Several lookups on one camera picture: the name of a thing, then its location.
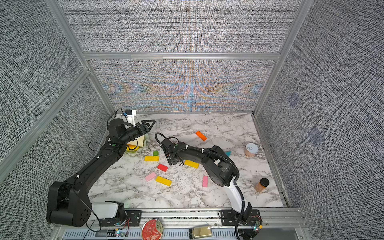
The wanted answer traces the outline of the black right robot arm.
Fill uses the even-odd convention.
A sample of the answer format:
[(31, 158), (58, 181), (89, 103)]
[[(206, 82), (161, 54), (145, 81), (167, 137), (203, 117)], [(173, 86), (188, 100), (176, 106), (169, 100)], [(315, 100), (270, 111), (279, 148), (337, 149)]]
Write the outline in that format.
[(238, 186), (240, 171), (220, 147), (213, 146), (203, 149), (184, 142), (173, 143), (169, 139), (164, 139), (159, 146), (169, 165), (176, 165), (179, 162), (186, 163), (187, 160), (202, 165), (214, 184), (224, 188), (230, 199), (235, 220), (243, 226), (251, 220), (253, 207)]

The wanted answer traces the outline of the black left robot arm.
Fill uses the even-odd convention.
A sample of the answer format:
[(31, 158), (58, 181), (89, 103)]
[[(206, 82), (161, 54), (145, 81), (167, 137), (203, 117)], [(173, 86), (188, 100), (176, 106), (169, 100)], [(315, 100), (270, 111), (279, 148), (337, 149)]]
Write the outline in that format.
[(126, 128), (122, 119), (111, 120), (107, 127), (109, 140), (96, 156), (67, 180), (49, 187), (47, 222), (73, 227), (85, 225), (94, 213), (88, 196), (91, 187), (123, 156), (127, 143), (149, 133), (155, 123), (155, 120), (142, 120)]

